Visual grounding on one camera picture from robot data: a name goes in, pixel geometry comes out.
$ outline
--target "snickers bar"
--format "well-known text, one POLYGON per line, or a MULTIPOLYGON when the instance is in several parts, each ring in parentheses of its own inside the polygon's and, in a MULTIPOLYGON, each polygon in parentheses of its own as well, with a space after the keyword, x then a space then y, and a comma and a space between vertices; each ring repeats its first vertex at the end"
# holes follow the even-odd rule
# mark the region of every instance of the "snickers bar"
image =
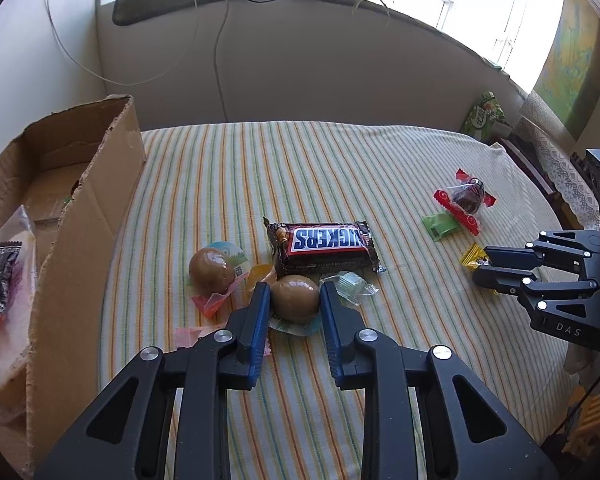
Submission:
POLYGON ((386 270, 366 222, 283 224, 263 218, 279 276, 329 272, 371 266, 386 270))

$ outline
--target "green snack bag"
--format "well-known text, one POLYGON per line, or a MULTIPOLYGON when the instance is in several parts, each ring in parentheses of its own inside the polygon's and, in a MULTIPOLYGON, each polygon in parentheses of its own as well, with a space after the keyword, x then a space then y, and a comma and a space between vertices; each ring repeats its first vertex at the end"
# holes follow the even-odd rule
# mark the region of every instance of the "green snack bag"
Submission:
POLYGON ((480 95, 478 103, 471 108, 462 128, 460 128, 460 133, 472 136, 481 142, 486 142, 491 128, 496 122, 507 124, 504 112, 500 108, 495 95, 492 92, 485 92, 480 95))
POLYGON ((440 240, 460 228, 460 224, 448 211, 436 215, 423 216, 422 223, 434 242, 440 240))

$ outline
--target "chocolate candy in red wrapper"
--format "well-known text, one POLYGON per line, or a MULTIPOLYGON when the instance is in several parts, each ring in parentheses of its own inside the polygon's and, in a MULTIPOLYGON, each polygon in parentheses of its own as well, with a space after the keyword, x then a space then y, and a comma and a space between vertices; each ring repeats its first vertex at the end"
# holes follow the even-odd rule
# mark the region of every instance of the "chocolate candy in red wrapper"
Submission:
POLYGON ((291 224, 263 220, 278 276, 365 266, 375 272, 386 270, 366 222, 291 224))
POLYGON ((463 170, 456 172, 458 186, 445 187, 433 194, 438 203, 446 208, 469 232, 477 236, 480 224, 475 217, 481 206, 491 207, 496 199, 484 190, 484 184, 479 179, 463 170))

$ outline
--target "silver screw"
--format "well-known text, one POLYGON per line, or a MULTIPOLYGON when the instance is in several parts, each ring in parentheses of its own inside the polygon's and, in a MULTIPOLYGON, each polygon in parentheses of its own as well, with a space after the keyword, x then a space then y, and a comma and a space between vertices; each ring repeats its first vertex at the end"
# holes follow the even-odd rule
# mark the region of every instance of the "silver screw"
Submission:
POLYGON ((214 334, 214 339, 219 343, 226 343, 227 341, 231 341, 233 338, 234 334, 230 330, 225 330, 224 328, 222 330, 218 330, 214 334))
POLYGON ((378 339, 378 333, 370 328, 363 328, 358 332, 358 337, 362 339, 362 341, 375 341, 378 339))
POLYGON ((437 357, 438 359, 449 359, 452 354, 453 352, 451 351, 451 348, 447 346, 438 345, 433 347, 433 355, 435 355, 435 357, 437 357))
POLYGON ((140 358, 143 361, 153 361, 158 355, 160 355, 160 351, 155 346, 148 346, 140 352, 140 358))

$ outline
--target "egg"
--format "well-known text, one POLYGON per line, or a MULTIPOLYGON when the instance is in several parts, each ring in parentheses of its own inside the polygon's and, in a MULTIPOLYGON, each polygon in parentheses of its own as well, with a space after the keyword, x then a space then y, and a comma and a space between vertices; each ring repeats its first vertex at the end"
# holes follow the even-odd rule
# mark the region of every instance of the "egg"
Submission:
POLYGON ((320 291, 309 278, 292 274, 271 285, 273 312, 298 324, 309 323, 320 310, 320 291))
POLYGON ((235 269, 224 254, 213 247, 200 249, 189 262, 191 284, 201 296, 224 294, 235 280, 235 269))

